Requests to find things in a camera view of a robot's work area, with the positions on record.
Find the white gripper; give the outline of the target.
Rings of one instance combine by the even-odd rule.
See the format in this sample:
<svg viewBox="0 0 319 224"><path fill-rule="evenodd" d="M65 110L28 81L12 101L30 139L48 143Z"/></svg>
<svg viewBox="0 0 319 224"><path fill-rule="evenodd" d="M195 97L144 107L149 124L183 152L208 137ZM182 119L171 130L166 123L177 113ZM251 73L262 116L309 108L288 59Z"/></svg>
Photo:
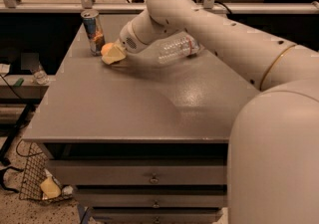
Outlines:
<svg viewBox="0 0 319 224"><path fill-rule="evenodd" d="M105 64L110 65L123 60L126 57L126 54L120 48L122 45L129 53L139 53L147 47L147 45L141 42L136 36L133 29L133 23L129 22L121 30L119 39L116 40L110 51L102 56L102 61Z"/></svg>

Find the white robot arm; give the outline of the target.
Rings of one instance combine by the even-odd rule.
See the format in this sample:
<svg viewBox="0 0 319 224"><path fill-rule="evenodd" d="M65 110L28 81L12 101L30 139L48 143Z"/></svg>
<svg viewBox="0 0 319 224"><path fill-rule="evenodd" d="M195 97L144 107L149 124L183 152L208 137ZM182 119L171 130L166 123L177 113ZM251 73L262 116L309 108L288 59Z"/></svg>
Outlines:
<svg viewBox="0 0 319 224"><path fill-rule="evenodd" d="M199 8L147 0L102 49L110 64L185 31L260 93L238 114L228 143L229 224L319 224L317 52Z"/></svg>

